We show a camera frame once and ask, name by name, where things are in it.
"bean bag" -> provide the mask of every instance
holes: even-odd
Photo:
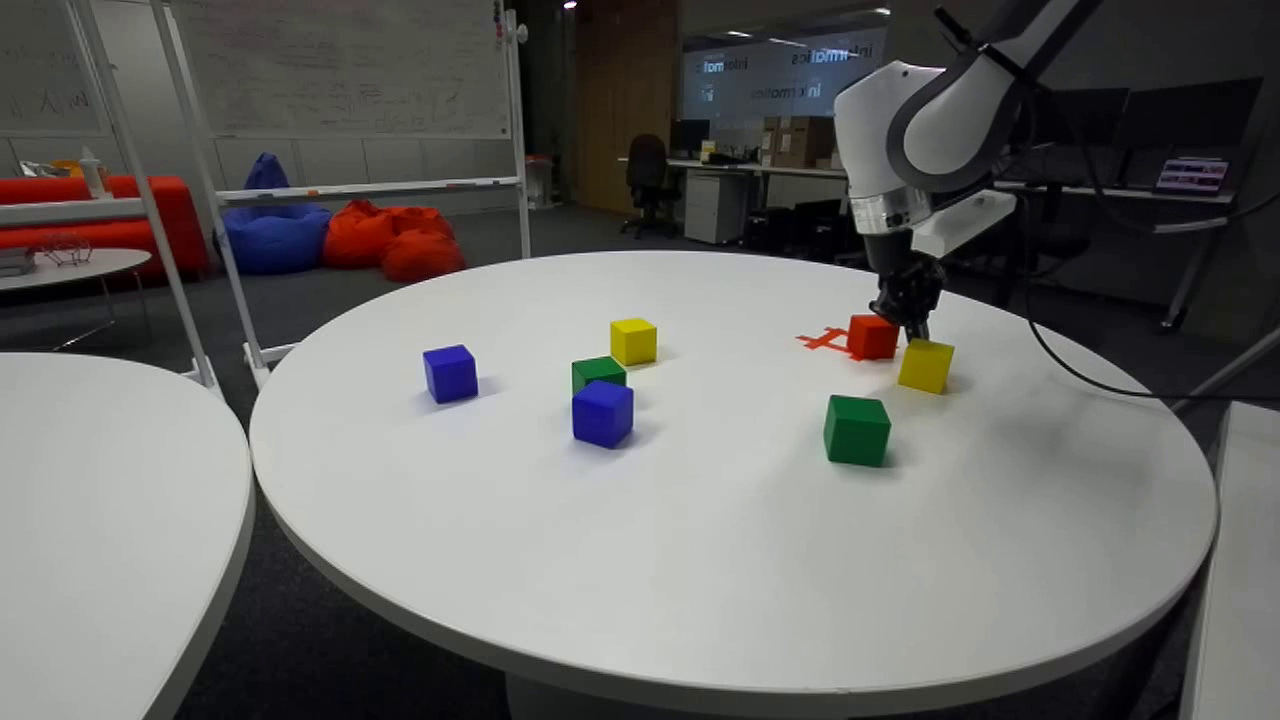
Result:
[[[460,273],[463,257],[456,253],[445,229],[407,229],[388,246],[385,275],[396,283],[415,283],[427,275]]]
[[[396,238],[396,215],[352,201],[329,219],[325,264],[332,269],[381,269],[388,246]]]
[[[307,273],[325,257],[329,210],[276,204],[223,215],[243,275]]]
[[[285,166],[273,153],[258,153],[247,168],[243,189],[286,189]]]

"red cube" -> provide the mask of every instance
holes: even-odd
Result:
[[[850,316],[848,320],[848,355],[890,362],[896,355],[896,323],[887,323],[885,316]]]

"green cube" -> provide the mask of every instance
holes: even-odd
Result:
[[[828,401],[828,462],[831,464],[885,464],[887,413],[878,401],[831,397]]]
[[[628,384],[628,372],[613,355],[593,355],[572,364],[572,393],[582,384]]]

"yellow cube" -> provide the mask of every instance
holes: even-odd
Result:
[[[911,342],[896,384],[943,397],[953,384],[953,344]]]
[[[615,320],[608,329],[608,351],[628,367],[654,364],[654,329],[641,316]]]

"office chair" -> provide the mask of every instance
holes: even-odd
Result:
[[[673,234],[677,225],[658,219],[658,210],[677,201],[669,186],[669,144],[658,136],[634,136],[628,150],[628,189],[641,219],[628,219],[625,234]]]

